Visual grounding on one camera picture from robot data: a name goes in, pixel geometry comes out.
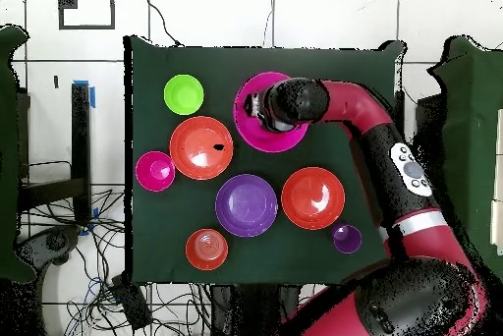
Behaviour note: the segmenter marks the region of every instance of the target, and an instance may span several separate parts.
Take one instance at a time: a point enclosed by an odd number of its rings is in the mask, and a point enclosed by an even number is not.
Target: purple plate
[[[237,237],[256,237],[269,229],[276,219],[278,199],[265,180],[241,174],[220,188],[215,212],[227,232]]]

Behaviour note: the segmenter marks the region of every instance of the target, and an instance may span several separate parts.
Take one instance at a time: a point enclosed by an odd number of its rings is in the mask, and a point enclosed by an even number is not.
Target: pink plate
[[[275,134],[266,131],[256,117],[249,116],[244,109],[245,100],[251,93],[257,93],[267,89],[278,82],[289,79],[281,73],[260,73],[249,79],[239,91],[234,100],[233,115],[234,123],[243,140],[253,148],[263,152],[282,152],[297,145],[307,132],[307,124],[295,128],[293,131],[283,134]]]

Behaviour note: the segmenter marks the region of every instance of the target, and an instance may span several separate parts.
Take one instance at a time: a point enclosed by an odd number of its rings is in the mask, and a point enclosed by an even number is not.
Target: green tablecloth
[[[465,36],[453,37],[446,43],[442,61],[430,72],[447,99],[447,120],[442,126],[446,189],[470,241],[503,279],[503,257],[490,243],[503,52],[484,50]]]
[[[167,152],[171,134],[187,119],[168,110],[163,100],[164,86],[178,74],[199,79],[204,102],[195,115],[221,121],[229,129],[235,146],[230,166],[212,180],[195,181],[178,172],[169,189],[155,194],[133,178],[134,282],[337,283],[385,257],[344,132],[336,125],[312,126],[295,148],[267,154],[243,141],[233,122],[232,104],[243,82],[267,71],[365,84],[394,104],[395,62],[404,51],[402,42],[389,42],[379,51],[162,48],[137,37],[131,37],[131,43],[134,165],[147,151]],[[229,178],[256,174],[270,183],[279,200],[287,178],[306,166],[326,168],[342,182],[346,192],[342,219],[363,233],[358,252],[337,252],[330,239],[330,228],[303,230],[287,219],[281,207],[272,227],[255,238],[234,237],[219,225],[214,200]],[[214,271],[199,271],[185,257],[187,238],[200,228],[220,231],[229,245],[227,260]]]
[[[31,267],[14,253],[18,235],[18,101],[11,68],[14,51],[28,35],[19,27],[0,27],[0,278],[26,283],[35,278]]]

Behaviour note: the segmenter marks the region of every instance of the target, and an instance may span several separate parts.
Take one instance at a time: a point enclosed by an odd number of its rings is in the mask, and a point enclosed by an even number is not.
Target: green bowl
[[[204,91],[190,75],[177,75],[164,86],[164,102],[178,115],[191,115],[202,105]]]

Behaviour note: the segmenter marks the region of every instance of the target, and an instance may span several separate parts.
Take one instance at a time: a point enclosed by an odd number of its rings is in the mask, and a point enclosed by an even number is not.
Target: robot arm
[[[358,84],[293,78],[255,99],[258,118],[269,131],[327,122],[345,129],[384,248],[400,259],[343,299],[327,289],[284,325],[286,332],[294,333],[293,327],[301,336],[459,336],[470,331],[486,307],[482,284],[421,166],[371,92]],[[375,289],[386,282],[387,290]]]

